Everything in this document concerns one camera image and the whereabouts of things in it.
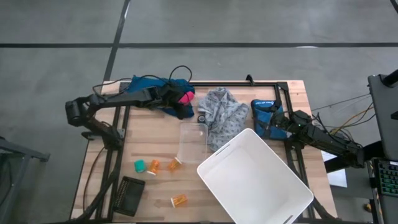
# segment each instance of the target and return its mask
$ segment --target wire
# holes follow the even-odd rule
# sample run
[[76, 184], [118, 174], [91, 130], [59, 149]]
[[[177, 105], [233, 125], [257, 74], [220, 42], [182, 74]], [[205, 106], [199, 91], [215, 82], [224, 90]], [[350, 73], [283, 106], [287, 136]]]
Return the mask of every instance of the wire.
[[343, 134], [344, 136], [346, 136], [348, 140], [350, 140], [350, 141], [353, 140], [349, 134], [347, 134], [345, 131], [343, 131], [343, 129], [340, 129], [338, 132]]
[[345, 126], [345, 127], [349, 128], [349, 127], [353, 127], [353, 126], [357, 126], [357, 125], [360, 125], [360, 124], [366, 123], [366, 122], [370, 121], [370, 120], [371, 120], [373, 117], [375, 117], [375, 115], [376, 115], [376, 114], [372, 115], [372, 116], [371, 116], [369, 119], [367, 119], [366, 121], [362, 121], [362, 122], [360, 122], [360, 123], [356, 123], [356, 124], [348, 125], [348, 126]]
[[348, 100], [343, 100], [343, 101], [339, 101], [339, 102], [337, 102], [337, 103], [332, 103], [332, 104], [330, 104], [330, 105], [326, 105], [326, 106], [322, 106], [322, 107], [319, 107], [319, 108], [315, 108], [315, 109], [313, 109], [313, 110], [311, 110], [311, 111], [316, 111], [316, 110], [324, 109], [324, 108], [327, 108], [327, 107], [335, 106], [335, 105], [337, 105], [337, 104], [344, 103], [344, 102], [347, 102], [347, 101], [350, 101], [350, 100], [355, 100], [355, 99], [358, 99], [358, 98], [360, 98], [360, 97], [367, 96], [367, 95], [369, 95], [369, 94], [370, 94], [370, 93], [367, 93], [367, 94], [363, 94], [363, 95], [361, 95], [361, 96], [357, 96], [357, 97], [354, 97], [354, 98], [350, 98], [350, 99], [348, 99]]
[[170, 72], [169, 81], [172, 79], [172, 75], [173, 75], [174, 71], [176, 71], [176, 70], [179, 69], [179, 68], [186, 68], [186, 69], [190, 72], [190, 76], [189, 76], [189, 79], [188, 79], [188, 82], [190, 82], [191, 79], [192, 79], [192, 71], [191, 71], [191, 69], [188, 68], [186, 65], [179, 65], [179, 66], [175, 67], [175, 68], [172, 70], [172, 72]]
[[356, 123], [360, 122], [360, 121], [365, 117], [366, 113], [370, 110], [370, 107], [371, 107], [372, 105], [373, 105], [373, 102], [368, 106], [368, 108], [366, 109], [365, 113], [362, 114], [362, 117], [361, 117], [361, 118], [359, 118], [357, 121], [355, 121], [355, 122], [353, 122], [353, 123], [351, 123], [351, 124], [349, 124], [349, 125], [356, 124]]
[[341, 107], [340, 109], [338, 109], [338, 110], [332, 112], [332, 114], [338, 113], [338, 112], [340, 112], [340, 111], [342, 111], [342, 110], [344, 110], [344, 109], [346, 109], [346, 108], [348, 108], [348, 107], [350, 107], [350, 106], [353, 106], [354, 104], [359, 103], [360, 101], [364, 101], [364, 100], [366, 100], [366, 99], [368, 99], [368, 98], [370, 98], [370, 97], [371, 97], [371, 96], [369, 95], [369, 96], [367, 96], [367, 97], [363, 97], [363, 98], [361, 98], [361, 99], [359, 99], [359, 100], [356, 100], [356, 101], [354, 101], [354, 102], [352, 102], [352, 103], [350, 103], [350, 104], [348, 104], [348, 105], [345, 105], [345, 106]]
[[347, 129], [342, 128], [340, 131], [347, 133], [350, 136], [351, 140], [354, 140], [353, 135]]
[[[94, 92], [95, 95], [97, 95], [97, 96], [100, 97], [101, 99], [105, 100], [106, 98], [105, 98], [103, 95], [101, 95], [100, 93], [98, 93], [98, 92], [96, 91], [96, 88], [102, 87], [102, 86], [106, 86], [106, 85], [112, 85], [112, 84], [114, 84], [114, 83], [116, 83], [116, 82], [120, 82], [120, 81], [123, 81], [123, 80], [130, 80], [130, 82], [131, 82], [132, 78], [120, 78], [120, 79], [115, 80], [115, 81], [110, 82], [110, 83], [102, 83], [102, 84], [95, 85], [95, 86], [93, 86], [93, 92]], [[112, 98], [112, 97], [115, 97], [115, 96], [118, 96], [118, 95], [124, 93], [128, 88], [129, 88], [128, 86], [125, 87], [125, 88], [124, 88], [123, 90], [121, 90], [119, 93], [117, 93], [117, 94], [115, 94], [115, 95], [112, 95], [112, 96], [110, 96], [109, 98]]]
[[314, 115], [312, 115], [317, 121], [319, 121], [319, 123], [321, 124], [321, 126], [323, 127], [323, 129], [326, 131], [326, 133], [328, 133], [329, 134], [329, 136], [333, 139], [333, 140], [335, 140], [336, 142], [338, 142], [338, 143], [340, 143], [340, 144], [342, 144], [342, 145], [346, 145], [345, 143], [343, 143], [343, 142], [341, 142], [341, 141], [339, 141], [339, 140], [337, 140], [332, 134], [330, 134], [330, 132], [326, 129], [326, 127], [323, 125], [323, 123], [322, 123], [322, 120], [321, 120], [321, 117], [319, 116], [319, 113], [316, 115], [316, 116], [314, 116]]
[[[190, 72], [190, 76], [189, 76], [189, 80], [188, 80], [188, 82], [190, 82], [191, 79], [192, 79], [192, 70], [191, 70], [190, 68], [188, 68], [186, 65], [179, 65], [179, 66], [175, 67], [175, 68], [172, 70], [172, 72], [170, 73], [170, 76], [169, 76], [169, 79], [168, 79], [168, 80], [166, 80], [166, 78], [160, 78], [160, 77], [158, 77], [158, 76], [156, 76], [156, 75], [143, 75], [143, 76], [141, 76], [141, 77], [139, 78], [139, 80], [140, 80], [141, 78], [144, 78], [144, 77], [152, 77], [152, 78], [157, 78], [157, 79], [159, 79], [159, 80], [162, 80], [163, 82], [165, 82], [165, 84], [172, 85], [173, 83], [171, 82], [171, 79], [172, 79], [173, 73], [174, 73], [174, 71], [176, 71], [178, 68], [186, 68], [186, 69]], [[115, 81], [110, 82], [110, 83], [102, 83], [102, 84], [98, 84], [98, 85], [93, 86], [93, 92], [94, 92], [95, 95], [97, 95], [98, 97], [100, 97], [100, 98], [103, 99], [103, 100], [110, 99], [110, 98], [113, 98], [113, 97], [115, 97], [115, 96], [119, 96], [119, 95], [123, 94], [125, 91], [127, 91], [127, 90], [129, 89], [130, 86], [128, 85], [127, 87], [125, 87], [124, 89], [122, 89], [121, 91], [119, 91], [117, 94], [108, 96], [107, 98], [105, 98], [104, 95], [101, 95], [98, 91], [96, 91], [96, 88], [102, 87], [102, 86], [105, 86], [105, 85], [111, 85], [111, 84], [114, 84], [114, 83], [116, 83], [116, 82], [120, 82], [120, 81], [123, 81], [123, 80], [129, 80], [130, 82], [132, 82], [132, 78], [120, 78], [120, 79], [115, 80]]]
[[368, 110], [373, 109], [374, 107], [372, 106], [372, 104], [373, 104], [373, 103], [371, 103], [371, 104], [368, 106], [368, 108], [367, 108], [366, 110], [361, 111], [361, 112], [359, 112], [358, 114], [356, 114], [356, 115], [350, 117], [350, 119], [348, 119], [346, 122], [344, 122], [343, 125], [341, 125], [340, 127], [337, 127], [337, 129], [334, 130], [334, 131], [332, 131], [331, 133], [332, 133], [332, 134], [335, 134], [335, 133], [337, 133], [341, 128], [345, 128], [345, 127], [350, 126], [350, 124], [348, 124], [348, 125], [346, 125], [346, 124], [347, 124], [348, 122], [350, 122], [352, 119], [356, 118], [357, 116], [359, 116], [359, 115], [361, 115], [361, 114], [363, 114], [363, 113], [367, 113]]
[[93, 162], [93, 165], [91, 166], [91, 169], [90, 169], [90, 173], [88, 174], [87, 181], [86, 181], [86, 185], [85, 185], [85, 189], [84, 189], [84, 191], [83, 191], [83, 212], [85, 212], [85, 210], [86, 210], [85, 202], [86, 202], [86, 191], [87, 191], [88, 182], [90, 181], [90, 177], [91, 177], [91, 174], [93, 173], [94, 166], [95, 166], [95, 164], [97, 163], [98, 158], [100, 158], [101, 152], [103, 152], [104, 149], [105, 149], [105, 147], [103, 147], [103, 148], [99, 151], [98, 155], [95, 157], [95, 160], [94, 160], [94, 162]]
[[4, 197], [1, 199], [0, 208], [2, 207], [3, 203], [6, 201], [6, 198], [7, 198], [8, 194], [9, 194], [9, 192], [11, 191], [11, 187], [12, 187], [12, 172], [11, 172], [11, 163], [10, 163], [9, 160], [7, 160], [7, 165], [8, 165], [8, 173], [9, 173], [10, 185], [9, 185], [9, 187], [8, 187], [8, 189], [7, 189], [6, 194], [5, 194]]

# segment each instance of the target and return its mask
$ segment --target clear plastic container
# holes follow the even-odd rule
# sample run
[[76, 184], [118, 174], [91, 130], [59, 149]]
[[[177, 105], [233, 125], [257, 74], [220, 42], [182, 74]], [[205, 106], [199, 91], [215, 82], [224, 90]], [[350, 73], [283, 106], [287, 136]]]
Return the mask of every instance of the clear plastic container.
[[206, 124], [181, 123], [177, 158], [183, 163], [201, 163], [207, 158]]

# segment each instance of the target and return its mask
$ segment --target keyboard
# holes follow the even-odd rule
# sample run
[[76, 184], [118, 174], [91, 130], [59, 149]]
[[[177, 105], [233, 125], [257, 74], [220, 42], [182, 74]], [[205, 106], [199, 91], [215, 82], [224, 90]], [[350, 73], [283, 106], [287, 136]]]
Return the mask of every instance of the keyboard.
[[398, 197], [398, 163], [378, 161], [376, 170], [379, 193]]

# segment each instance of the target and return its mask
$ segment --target orange cylinder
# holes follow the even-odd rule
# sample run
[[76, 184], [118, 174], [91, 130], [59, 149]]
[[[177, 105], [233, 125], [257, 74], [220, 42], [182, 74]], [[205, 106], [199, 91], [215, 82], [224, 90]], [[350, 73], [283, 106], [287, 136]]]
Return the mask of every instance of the orange cylinder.
[[181, 205], [182, 203], [186, 202], [187, 201], [187, 196], [178, 195], [178, 196], [172, 197], [171, 201], [172, 201], [173, 207], [175, 208], [175, 207], [178, 207], [179, 205]]
[[173, 171], [181, 166], [182, 162], [174, 157], [174, 159], [171, 161], [171, 163], [167, 166], [169, 171]]
[[157, 170], [159, 169], [160, 162], [154, 159], [150, 164], [149, 170], [147, 171], [149, 174], [156, 175]]

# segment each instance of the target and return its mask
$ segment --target black stand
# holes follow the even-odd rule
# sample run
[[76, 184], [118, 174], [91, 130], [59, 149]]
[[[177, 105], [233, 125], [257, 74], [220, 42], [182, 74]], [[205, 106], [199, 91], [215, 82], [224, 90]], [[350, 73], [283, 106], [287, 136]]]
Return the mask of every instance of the black stand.
[[12, 183], [10, 183], [10, 191], [6, 196], [6, 200], [4, 201], [4, 204], [2, 205], [0, 210], [0, 223], [7, 223], [12, 208], [15, 204], [18, 191], [21, 188], [21, 183], [24, 178], [30, 158], [39, 159], [40, 162], [47, 162], [49, 160], [50, 154], [43, 154], [41, 152], [28, 149], [26, 147], [11, 143], [4, 138], [0, 138], [0, 149], [5, 151], [5, 153], [3, 153], [3, 156], [18, 156], [22, 158], [22, 162], [20, 164], [16, 178], [12, 180]]

